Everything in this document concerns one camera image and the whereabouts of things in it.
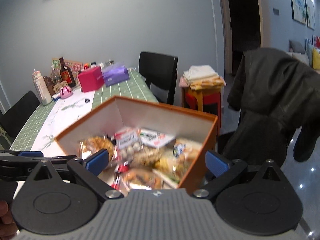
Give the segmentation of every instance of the picture frame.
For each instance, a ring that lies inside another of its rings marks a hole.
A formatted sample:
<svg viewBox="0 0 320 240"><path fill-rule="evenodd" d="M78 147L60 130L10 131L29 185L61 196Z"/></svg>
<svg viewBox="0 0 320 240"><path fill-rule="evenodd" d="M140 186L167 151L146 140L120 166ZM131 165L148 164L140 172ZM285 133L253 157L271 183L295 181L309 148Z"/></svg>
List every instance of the picture frame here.
<svg viewBox="0 0 320 240"><path fill-rule="evenodd" d="M307 26L312 30L316 30L315 6L311 0L305 0L307 13Z"/></svg>
<svg viewBox="0 0 320 240"><path fill-rule="evenodd" d="M291 0L292 19L302 23L307 23L305 0Z"/></svg>

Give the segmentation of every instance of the stool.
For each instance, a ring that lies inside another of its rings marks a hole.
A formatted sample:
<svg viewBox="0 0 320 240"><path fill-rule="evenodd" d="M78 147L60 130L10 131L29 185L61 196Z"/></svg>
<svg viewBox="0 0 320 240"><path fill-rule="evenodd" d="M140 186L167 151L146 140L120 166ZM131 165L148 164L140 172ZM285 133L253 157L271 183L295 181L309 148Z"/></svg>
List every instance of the stool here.
<svg viewBox="0 0 320 240"><path fill-rule="evenodd" d="M221 91L217 89L191 90L185 91L185 102L191 109L203 112L203 106L217 104L218 106L218 130L217 136L221 128Z"/></svg>

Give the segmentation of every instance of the coat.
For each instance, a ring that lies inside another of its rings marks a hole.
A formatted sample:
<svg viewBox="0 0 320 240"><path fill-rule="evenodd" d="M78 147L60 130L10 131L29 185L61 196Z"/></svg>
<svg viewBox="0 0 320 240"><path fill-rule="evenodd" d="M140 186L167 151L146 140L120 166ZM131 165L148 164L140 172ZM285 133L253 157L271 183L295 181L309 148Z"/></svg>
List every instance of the coat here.
<svg viewBox="0 0 320 240"><path fill-rule="evenodd" d="M228 159L250 165L273 159L281 166L301 126L294 158L310 157L320 135L320 75L309 66L277 49L247 51L228 103L241 110L239 126L222 153Z"/></svg>

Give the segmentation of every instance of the black chair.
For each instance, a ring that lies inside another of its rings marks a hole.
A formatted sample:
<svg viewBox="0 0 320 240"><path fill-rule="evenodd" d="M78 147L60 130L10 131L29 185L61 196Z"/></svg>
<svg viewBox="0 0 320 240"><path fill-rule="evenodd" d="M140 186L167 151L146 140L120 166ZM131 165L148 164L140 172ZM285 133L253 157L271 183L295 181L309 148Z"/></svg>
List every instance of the black chair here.
<svg viewBox="0 0 320 240"><path fill-rule="evenodd" d="M0 117L0 125L10 137L16 138L39 104L36 95L29 91Z"/></svg>
<svg viewBox="0 0 320 240"><path fill-rule="evenodd" d="M153 52L141 52L139 58L139 73L145 77L146 84L150 84L168 91L167 104L173 105L177 82L178 58Z"/></svg>

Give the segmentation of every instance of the gray gripper base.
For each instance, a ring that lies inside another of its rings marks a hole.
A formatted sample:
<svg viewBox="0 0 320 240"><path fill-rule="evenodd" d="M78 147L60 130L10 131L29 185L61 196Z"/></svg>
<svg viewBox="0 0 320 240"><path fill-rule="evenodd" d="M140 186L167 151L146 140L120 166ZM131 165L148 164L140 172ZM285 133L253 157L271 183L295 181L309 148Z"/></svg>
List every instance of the gray gripper base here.
<svg viewBox="0 0 320 240"><path fill-rule="evenodd" d="M233 229L209 200L191 198L184 189L132 190L106 201L87 225L66 234L44 236L22 231L14 240L301 240L293 230L269 237Z"/></svg>

